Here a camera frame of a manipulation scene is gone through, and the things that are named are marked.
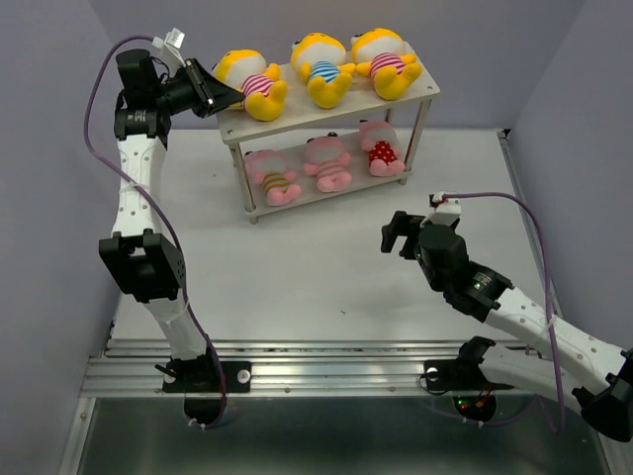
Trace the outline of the yellow plush pink-striped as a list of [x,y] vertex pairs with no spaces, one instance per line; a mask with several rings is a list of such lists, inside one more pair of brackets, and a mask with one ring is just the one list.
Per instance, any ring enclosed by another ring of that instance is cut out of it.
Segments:
[[350,39],[351,57],[358,74],[371,79],[384,100],[402,97],[423,68],[414,53],[407,53],[405,40],[392,30],[375,28]]
[[244,96],[233,108],[243,109],[260,122],[276,120],[285,109],[288,84],[280,66],[268,63],[254,49],[228,51],[212,68],[212,75]]

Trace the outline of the pink plush orange-striped shirt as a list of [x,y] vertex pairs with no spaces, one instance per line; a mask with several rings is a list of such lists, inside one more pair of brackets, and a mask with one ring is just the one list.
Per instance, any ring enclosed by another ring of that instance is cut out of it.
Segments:
[[243,159],[249,180],[261,187],[267,205],[281,207],[301,196],[302,188],[296,183],[297,173],[280,152],[272,149],[248,151]]

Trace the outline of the pink plush red polka-dot dress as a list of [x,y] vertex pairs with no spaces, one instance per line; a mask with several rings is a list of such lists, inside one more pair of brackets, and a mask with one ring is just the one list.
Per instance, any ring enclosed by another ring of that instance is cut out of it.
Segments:
[[391,177],[405,171],[403,147],[395,129],[386,121],[361,120],[360,146],[368,154],[369,171],[376,177]]

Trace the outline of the pink plush pink-striped shirt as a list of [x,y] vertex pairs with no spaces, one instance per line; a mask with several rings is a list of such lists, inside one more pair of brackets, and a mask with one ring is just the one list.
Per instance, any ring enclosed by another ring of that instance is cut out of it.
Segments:
[[316,179],[316,187],[322,193],[339,192],[352,183],[348,170],[351,155],[340,136],[330,132],[307,141],[303,169]]

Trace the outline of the yellow plush blue-striped shirt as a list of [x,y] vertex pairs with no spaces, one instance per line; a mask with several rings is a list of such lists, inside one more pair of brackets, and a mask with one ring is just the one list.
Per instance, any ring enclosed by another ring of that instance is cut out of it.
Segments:
[[345,46],[319,32],[292,44],[291,66],[306,84],[313,102],[332,109],[343,99],[353,81],[356,65],[347,59]]

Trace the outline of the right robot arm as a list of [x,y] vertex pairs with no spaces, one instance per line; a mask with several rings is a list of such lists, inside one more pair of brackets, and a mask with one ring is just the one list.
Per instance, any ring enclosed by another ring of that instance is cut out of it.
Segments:
[[562,399],[602,435],[631,441],[631,351],[548,317],[507,277],[471,260],[456,232],[458,222],[440,211],[427,217],[397,211],[381,229],[381,251],[391,252],[396,239],[405,238],[400,256],[419,264],[431,290],[447,305],[543,356],[536,361],[475,337],[455,362],[458,380],[467,386],[488,380]]

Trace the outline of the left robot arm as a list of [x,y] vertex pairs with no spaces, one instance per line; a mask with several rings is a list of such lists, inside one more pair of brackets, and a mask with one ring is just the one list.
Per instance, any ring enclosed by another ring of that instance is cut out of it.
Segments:
[[170,345],[160,367],[163,389],[175,393],[226,392],[222,365],[192,315],[187,269],[178,238],[158,206],[171,119],[191,111],[207,118],[243,100],[195,59],[186,59],[162,80],[145,49],[116,57],[123,89],[115,108],[114,134],[121,177],[117,218],[99,255],[120,290],[154,316]]

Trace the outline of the white two-tier shelf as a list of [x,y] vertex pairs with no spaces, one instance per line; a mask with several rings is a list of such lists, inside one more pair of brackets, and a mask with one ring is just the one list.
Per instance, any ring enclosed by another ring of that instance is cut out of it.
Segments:
[[[258,122],[238,110],[226,110],[218,114],[221,137],[230,151],[237,173],[243,208],[251,224],[256,224],[260,217],[268,214],[336,196],[334,193],[319,192],[316,182],[306,176],[303,171],[299,171],[297,182],[302,187],[300,198],[281,208],[267,205],[260,188],[249,181],[243,162],[244,148],[252,145],[255,140],[260,140],[260,146],[263,148],[278,150],[288,160],[288,164],[297,169],[302,165],[307,144],[304,141],[290,142],[288,133],[304,131],[308,137],[318,137],[328,132],[338,132],[339,138],[345,144],[352,159],[350,170],[353,181],[349,188],[342,191],[343,193],[360,191],[390,182],[398,182],[402,185],[407,183],[408,177],[412,174],[412,165],[428,110],[432,100],[440,93],[438,84],[429,72],[424,71],[407,93],[396,101],[382,100],[375,94],[368,80],[356,78],[341,104],[330,110],[321,109],[312,102],[307,95],[306,87],[290,65],[282,65],[281,72],[288,83],[289,91],[286,108],[280,118],[272,122]],[[364,162],[365,154],[360,148],[359,121],[380,116],[389,122],[393,119],[396,109],[408,105],[416,106],[417,112],[407,147],[404,150],[405,170],[391,177],[370,175]]]

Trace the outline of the aluminium mounting rail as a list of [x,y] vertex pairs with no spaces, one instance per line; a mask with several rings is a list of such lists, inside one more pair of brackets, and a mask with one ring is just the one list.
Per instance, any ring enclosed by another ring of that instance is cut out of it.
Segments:
[[[215,344],[223,362],[247,361],[250,398],[421,396],[417,377],[428,360],[451,359],[459,340],[235,341]],[[166,397],[157,365],[166,363],[163,340],[113,339],[90,358],[84,398]]]

